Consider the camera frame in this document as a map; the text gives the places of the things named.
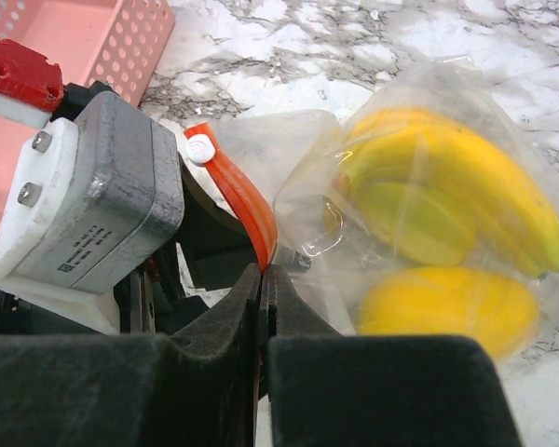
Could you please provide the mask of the fake yellow mango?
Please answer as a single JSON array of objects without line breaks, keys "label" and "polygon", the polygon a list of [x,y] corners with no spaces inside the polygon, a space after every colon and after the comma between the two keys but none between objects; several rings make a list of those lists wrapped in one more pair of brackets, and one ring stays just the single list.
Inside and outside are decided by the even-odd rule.
[{"label": "fake yellow mango", "polygon": [[539,304],[523,283],[468,267],[418,267],[384,277],[361,302],[364,335],[463,335],[500,359],[539,328]]}]

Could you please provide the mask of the pink plastic basket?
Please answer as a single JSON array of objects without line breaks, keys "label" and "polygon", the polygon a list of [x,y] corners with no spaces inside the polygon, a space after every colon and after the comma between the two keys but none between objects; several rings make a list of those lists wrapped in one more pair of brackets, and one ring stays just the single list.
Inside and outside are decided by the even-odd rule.
[{"label": "pink plastic basket", "polygon": [[[0,39],[61,67],[64,83],[99,80],[137,105],[175,18],[166,1],[0,1]],[[0,117],[0,221],[21,145],[33,129]]]}]

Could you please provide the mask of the zip bag with yellow fruit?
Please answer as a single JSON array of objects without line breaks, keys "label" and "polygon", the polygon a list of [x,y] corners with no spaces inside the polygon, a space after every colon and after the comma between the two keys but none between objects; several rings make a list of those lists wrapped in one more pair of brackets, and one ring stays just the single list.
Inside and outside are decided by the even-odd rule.
[{"label": "zip bag with yellow fruit", "polygon": [[395,181],[371,183],[354,196],[339,189],[348,132],[389,107],[427,108],[470,127],[519,163],[554,205],[548,174],[531,165],[532,151],[493,101],[478,66],[464,57],[426,61],[382,87],[345,122],[305,110],[202,123],[212,126],[269,213],[273,256],[260,268],[285,268],[303,297],[320,306],[335,329],[352,335],[364,335],[358,333],[361,302],[390,274],[418,267],[499,273],[523,283],[539,304],[539,328],[510,355],[518,352],[543,329],[548,296],[541,284],[558,273],[524,275],[453,199],[434,189]]}]

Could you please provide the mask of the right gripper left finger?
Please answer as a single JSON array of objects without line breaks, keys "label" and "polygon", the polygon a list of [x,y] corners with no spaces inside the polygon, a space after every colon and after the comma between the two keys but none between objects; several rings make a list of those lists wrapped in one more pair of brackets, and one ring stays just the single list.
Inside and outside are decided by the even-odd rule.
[{"label": "right gripper left finger", "polygon": [[262,273],[248,265],[229,293],[173,335],[180,446],[253,446],[260,356],[257,313]]}]

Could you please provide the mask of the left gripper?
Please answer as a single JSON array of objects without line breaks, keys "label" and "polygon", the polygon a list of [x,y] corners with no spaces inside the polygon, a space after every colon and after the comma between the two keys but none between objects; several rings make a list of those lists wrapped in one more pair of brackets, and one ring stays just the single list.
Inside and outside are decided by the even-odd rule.
[{"label": "left gripper", "polygon": [[[192,301],[230,288],[247,264],[273,256],[271,222],[263,200],[208,124],[186,132],[181,159],[184,216],[152,261],[155,324],[171,332]],[[95,332],[0,291],[0,334]]]}]

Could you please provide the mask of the fake banana bunch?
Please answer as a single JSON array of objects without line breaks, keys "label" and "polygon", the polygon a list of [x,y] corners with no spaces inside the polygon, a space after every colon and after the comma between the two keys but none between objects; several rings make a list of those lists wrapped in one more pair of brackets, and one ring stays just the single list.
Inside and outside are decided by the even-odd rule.
[{"label": "fake banana bunch", "polygon": [[345,144],[344,193],[390,181],[434,189],[524,275],[559,273],[558,210],[519,163],[470,127],[427,108],[389,107],[355,124]]}]

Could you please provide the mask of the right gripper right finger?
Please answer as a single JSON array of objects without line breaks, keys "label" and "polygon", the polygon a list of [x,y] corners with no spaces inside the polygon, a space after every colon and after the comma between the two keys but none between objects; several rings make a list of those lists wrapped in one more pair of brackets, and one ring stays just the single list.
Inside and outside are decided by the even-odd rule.
[{"label": "right gripper right finger", "polygon": [[286,270],[263,276],[260,322],[276,446],[348,446],[348,340],[298,295]]}]

